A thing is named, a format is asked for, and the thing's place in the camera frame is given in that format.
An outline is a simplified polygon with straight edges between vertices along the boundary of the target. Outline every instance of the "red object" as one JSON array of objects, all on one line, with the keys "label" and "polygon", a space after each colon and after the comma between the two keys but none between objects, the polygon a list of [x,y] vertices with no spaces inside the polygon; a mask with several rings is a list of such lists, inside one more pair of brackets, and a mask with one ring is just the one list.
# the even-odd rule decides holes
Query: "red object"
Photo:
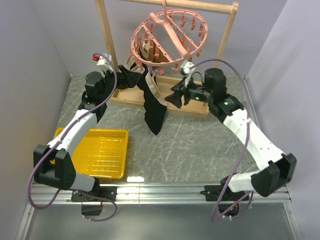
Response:
[{"label": "red object", "polygon": [[95,56],[92,57],[92,60],[98,62],[98,61],[99,61],[99,58],[100,58],[100,57],[99,57],[98,55],[95,55]]}]

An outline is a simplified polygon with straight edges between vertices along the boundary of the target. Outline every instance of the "wooden rod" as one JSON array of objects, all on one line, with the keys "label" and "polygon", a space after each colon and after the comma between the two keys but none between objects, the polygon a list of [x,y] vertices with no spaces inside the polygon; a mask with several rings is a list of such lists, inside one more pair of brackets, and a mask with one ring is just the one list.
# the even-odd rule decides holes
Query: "wooden rod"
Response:
[{"label": "wooden rod", "polygon": [[[122,0],[126,2],[134,2],[141,4],[153,4],[162,6],[162,0]],[[199,10],[220,14],[231,14],[233,10],[232,5],[201,2],[201,1],[189,1],[189,0],[166,0],[167,7]]]},{"label": "wooden rod", "polygon": [[[239,3],[238,2],[234,2],[232,4],[232,13],[229,15],[228,21],[226,23],[226,27],[225,27],[225,30],[224,30],[224,33],[223,33],[223,36],[222,36],[222,39],[221,39],[221,43],[220,43],[220,46],[219,46],[219,49],[218,49],[218,53],[216,55],[217,59],[222,59],[222,57],[224,55],[225,48],[226,48],[226,45],[227,45],[227,41],[228,41],[231,29],[232,29],[232,25],[234,24],[235,17],[236,17],[237,11],[238,11],[238,7],[239,7]],[[215,68],[219,68],[219,65],[220,65],[219,61],[216,61],[214,63],[214,67]]]},{"label": "wooden rod", "polygon": [[111,60],[112,60],[112,63],[114,65],[115,69],[117,71],[119,71],[118,61],[117,61],[114,42],[112,40],[111,30],[110,30],[108,16],[107,16],[107,10],[106,10],[106,6],[105,6],[105,1],[104,0],[94,0],[94,1],[95,1],[96,9],[99,14],[100,23],[102,26],[106,49],[108,51],[108,54],[111,54],[111,56],[112,56]]}]

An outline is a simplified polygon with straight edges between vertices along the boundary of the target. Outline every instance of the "beige and black fabric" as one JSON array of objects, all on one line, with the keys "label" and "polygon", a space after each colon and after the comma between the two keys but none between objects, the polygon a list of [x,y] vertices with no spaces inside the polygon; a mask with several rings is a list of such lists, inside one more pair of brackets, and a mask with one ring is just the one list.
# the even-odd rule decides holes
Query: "beige and black fabric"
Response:
[{"label": "beige and black fabric", "polygon": [[154,72],[150,73],[146,65],[140,68],[131,56],[127,59],[124,67],[131,72],[142,74],[137,86],[143,91],[144,120],[151,132],[157,135],[161,131],[165,120],[167,102],[160,94],[156,83],[156,75]]}]

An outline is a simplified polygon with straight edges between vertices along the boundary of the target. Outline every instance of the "white wall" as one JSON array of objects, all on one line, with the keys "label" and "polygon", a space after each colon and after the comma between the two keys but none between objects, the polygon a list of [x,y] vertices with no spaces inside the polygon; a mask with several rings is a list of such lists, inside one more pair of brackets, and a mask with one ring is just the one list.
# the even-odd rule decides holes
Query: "white wall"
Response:
[{"label": "white wall", "polygon": [[288,0],[248,76],[262,129],[297,158],[288,189],[306,240],[320,239],[319,11]]},{"label": "white wall", "polygon": [[0,1],[0,239],[15,239],[33,150],[53,136],[70,81],[29,1]]},{"label": "white wall", "polygon": [[[30,0],[48,30],[67,70],[87,74],[96,70],[91,55],[105,52],[105,42],[95,1]],[[224,59],[241,74],[247,74],[287,0],[239,0],[239,10],[229,37]],[[233,0],[201,0],[231,5]],[[133,31],[150,12],[162,8],[119,0],[105,0],[119,64],[129,54]],[[228,16],[200,12],[209,24],[209,39],[201,59],[216,56]]]}]

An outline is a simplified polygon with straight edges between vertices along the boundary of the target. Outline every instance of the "gray wall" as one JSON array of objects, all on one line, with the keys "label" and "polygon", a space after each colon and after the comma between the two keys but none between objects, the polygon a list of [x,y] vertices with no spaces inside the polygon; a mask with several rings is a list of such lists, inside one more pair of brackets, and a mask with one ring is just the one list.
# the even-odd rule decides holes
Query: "gray wall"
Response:
[{"label": "gray wall", "polygon": [[33,150],[53,136],[70,76],[29,1],[0,2],[0,233],[12,240]]},{"label": "gray wall", "polygon": [[[73,74],[87,74],[96,70],[91,54],[105,52],[94,0],[79,3],[76,0],[30,0],[48,30],[67,70]],[[225,50],[224,59],[232,63],[241,74],[247,74],[276,22],[287,0],[239,0],[239,10]],[[231,5],[233,0],[202,0]],[[160,6],[105,1],[110,28],[119,64],[129,54],[130,39],[136,27],[150,12],[161,12]],[[209,39],[201,59],[216,56],[227,15],[200,12],[209,24]]]},{"label": "gray wall", "polygon": [[288,0],[248,76],[260,125],[297,158],[288,185],[302,234],[320,239],[320,6]]}]

